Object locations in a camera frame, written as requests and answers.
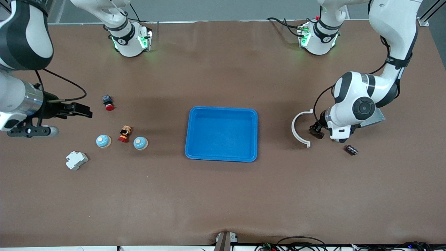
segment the red button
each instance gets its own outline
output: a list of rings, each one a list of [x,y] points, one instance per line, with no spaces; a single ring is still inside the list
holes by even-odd
[[[113,111],[115,109],[115,107],[113,105],[111,105],[111,104],[108,104],[108,105],[105,106],[105,109],[107,111]]]

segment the small figurine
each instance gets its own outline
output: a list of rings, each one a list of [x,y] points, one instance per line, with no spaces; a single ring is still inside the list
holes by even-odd
[[[121,130],[121,136],[119,136],[119,141],[121,142],[128,142],[128,137],[130,136],[130,134],[132,133],[132,128],[128,125],[124,125],[124,127]]]
[[[113,111],[115,107],[113,106],[113,100],[109,95],[105,95],[102,97],[102,102],[105,105],[105,109],[107,111]]]

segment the white electrical component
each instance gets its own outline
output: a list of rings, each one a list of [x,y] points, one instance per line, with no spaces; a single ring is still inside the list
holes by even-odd
[[[81,153],[81,152],[76,152],[76,151],[72,151],[67,157],[66,159],[68,160],[68,162],[66,163],[66,166],[70,169],[70,170],[78,170],[80,166],[82,166],[82,164],[84,164],[85,162],[88,161],[88,158],[85,154]]]

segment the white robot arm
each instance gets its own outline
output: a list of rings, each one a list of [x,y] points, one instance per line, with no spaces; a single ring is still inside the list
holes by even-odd
[[[120,9],[130,4],[130,0],[71,0],[71,2],[104,23],[104,28],[111,34],[115,49],[123,56],[135,57],[143,51],[150,51],[152,30],[130,21]]]
[[[299,44],[314,55],[326,54],[334,45],[346,18],[344,5],[363,4],[369,0],[316,0],[321,5],[319,19],[298,27]]]
[[[332,88],[335,104],[323,111],[319,121],[311,126],[313,135],[321,136],[321,128],[327,128],[331,139],[345,142],[361,122],[373,115],[376,108],[395,99],[417,39],[416,19],[421,2],[373,0],[370,24],[390,46],[384,72],[373,76],[350,71],[341,76]]]
[[[0,130],[17,137],[53,136],[58,130],[42,126],[42,119],[82,115],[91,117],[81,104],[51,103],[58,98],[39,85],[12,75],[15,70],[41,70],[53,58],[47,11],[41,0],[13,0],[11,16],[0,23]],[[33,126],[32,118],[39,123]]]

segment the small dark object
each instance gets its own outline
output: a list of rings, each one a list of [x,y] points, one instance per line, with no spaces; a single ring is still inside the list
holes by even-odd
[[[348,152],[350,155],[354,156],[358,154],[358,150],[351,145],[345,146],[345,151]]]
[[[112,98],[109,95],[105,95],[102,97],[102,102],[105,105],[105,109],[107,111],[112,111],[115,109],[115,107],[113,106],[113,101]]]
[[[310,126],[311,135],[318,139],[322,139],[325,135],[325,133],[322,132],[322,128],[324,127],[317,121],[314,125]]]

